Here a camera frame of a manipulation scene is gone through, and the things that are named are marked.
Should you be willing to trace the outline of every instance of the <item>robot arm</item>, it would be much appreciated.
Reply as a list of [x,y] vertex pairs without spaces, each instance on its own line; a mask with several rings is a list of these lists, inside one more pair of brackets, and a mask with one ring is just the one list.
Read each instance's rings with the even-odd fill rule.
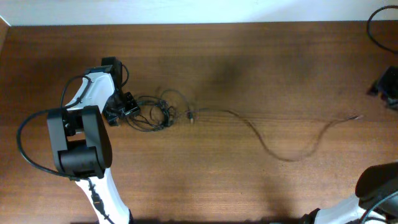
[[[100,224],[129,224],[132,215],[123,204],[111,175],[112,149],[101,114],[109,125],[118,124],[118,118],[139,113],[130,93],[123,94],[121,62],[104,58],[100,67],[88,69],[83,83],[68,105],[67,110],[49,113],[47,125],[55,167],[59,172],[77,178],[87,195]],[[84,133],[85,139],[69,141],[68,137]]]
[[390,223],[398,217],[397,189],[398,162],[369,167],[359,178],[354,195],[334,207],[304,215],[300,224]]

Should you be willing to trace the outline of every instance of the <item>wooden table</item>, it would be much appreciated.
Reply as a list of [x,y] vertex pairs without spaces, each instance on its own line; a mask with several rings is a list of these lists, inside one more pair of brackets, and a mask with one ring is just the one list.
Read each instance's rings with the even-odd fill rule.
[[[397,48],[397,22],[377,22],[373,32]],[[370,42],[365,22],[11,27],[0,59],[2,222],[96,220],[73,182],[23,160],[16,130],[29,114],[58,106],[66,81],[107,56],[130,69],[126,91],[173,88],[195,108],[238,111],[285,157],[304,154],[325,123],[364,116],[329,129],[315,155],[293,163],[275,160],[223,113],[200,113],[195,124],[181,119],[158,133],[107,127],[114,181],[136,218],[301,217],[353,194],[365,168],[397,159],[398,114],[366,91],[398,60]],[[185,109],[177,95],[168,100]],[[44,117],[24,130],[23,143],[53,168]]]

